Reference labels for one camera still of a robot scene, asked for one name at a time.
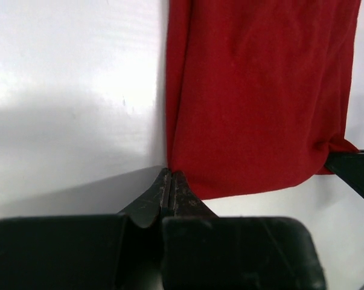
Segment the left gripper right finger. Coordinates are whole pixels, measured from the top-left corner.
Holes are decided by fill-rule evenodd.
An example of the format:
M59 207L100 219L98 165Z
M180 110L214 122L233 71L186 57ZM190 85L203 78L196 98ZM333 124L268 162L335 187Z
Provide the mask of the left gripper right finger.
M173 174L163 204L165 289L325 289L308 229L289 217L218 217Z

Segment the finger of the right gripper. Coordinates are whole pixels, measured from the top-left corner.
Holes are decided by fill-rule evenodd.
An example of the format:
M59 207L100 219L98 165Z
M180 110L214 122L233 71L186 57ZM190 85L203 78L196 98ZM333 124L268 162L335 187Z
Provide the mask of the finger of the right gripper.
M330 153L325 167L364 199L364 150L357 153Z

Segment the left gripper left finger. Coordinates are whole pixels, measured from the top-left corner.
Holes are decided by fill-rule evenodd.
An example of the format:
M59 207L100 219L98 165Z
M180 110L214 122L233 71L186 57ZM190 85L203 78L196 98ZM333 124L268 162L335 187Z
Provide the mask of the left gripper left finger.
M117 214L0 219L0 289L118 289L159 262L161 198L171 173Z

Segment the dark red t shirt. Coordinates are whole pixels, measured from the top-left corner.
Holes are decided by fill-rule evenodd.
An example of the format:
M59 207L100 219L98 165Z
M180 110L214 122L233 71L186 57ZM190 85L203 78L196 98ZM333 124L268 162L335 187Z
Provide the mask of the dark red t shirt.
M167 161L201 199L294 187L345 139L359 1L171 1Z

